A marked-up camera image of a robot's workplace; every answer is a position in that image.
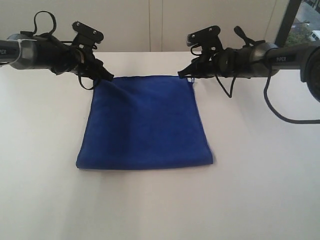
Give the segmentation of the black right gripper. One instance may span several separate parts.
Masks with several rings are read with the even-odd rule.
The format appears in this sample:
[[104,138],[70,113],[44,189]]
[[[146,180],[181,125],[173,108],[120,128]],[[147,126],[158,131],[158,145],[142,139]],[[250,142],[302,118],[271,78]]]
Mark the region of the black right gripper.
[[226,48],[211,55],[199,56],[194,65],[177,72],[179,78],[211,78],[215,76],[230,77],[235,73],[236,51]]

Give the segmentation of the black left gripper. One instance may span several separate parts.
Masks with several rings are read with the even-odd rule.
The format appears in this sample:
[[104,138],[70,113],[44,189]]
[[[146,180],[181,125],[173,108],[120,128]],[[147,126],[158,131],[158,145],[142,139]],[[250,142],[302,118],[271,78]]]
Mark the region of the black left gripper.
[[70,45],[67,51],[64,51],[50,68],[51,72],[56,75],[63,73],[74,73],[76,75],[90,75],[96,71],[100,80],[108,82],[113,81],[113,74],[106,70],[103,62],[97,59],[93,49],[88,46]]

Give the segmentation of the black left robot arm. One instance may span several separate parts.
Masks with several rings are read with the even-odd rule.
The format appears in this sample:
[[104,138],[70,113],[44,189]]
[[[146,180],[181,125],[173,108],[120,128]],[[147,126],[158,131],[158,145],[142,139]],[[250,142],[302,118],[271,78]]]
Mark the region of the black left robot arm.
[[17,70],[50,70],[55,75],[73,73],[79,79],[95,82],[114,78],[91,50],[44,38],[2,40],[0,65]]

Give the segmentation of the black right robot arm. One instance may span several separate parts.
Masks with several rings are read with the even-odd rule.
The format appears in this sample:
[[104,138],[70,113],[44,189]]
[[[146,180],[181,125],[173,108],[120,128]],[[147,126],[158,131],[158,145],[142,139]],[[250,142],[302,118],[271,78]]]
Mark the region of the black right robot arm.
[[280,70],[299,70],[301,82],[320,99],[320,43],[312,41],[287,47],[263,42],[240,49],[206,51],[178,71],[180,78],[263,78]]

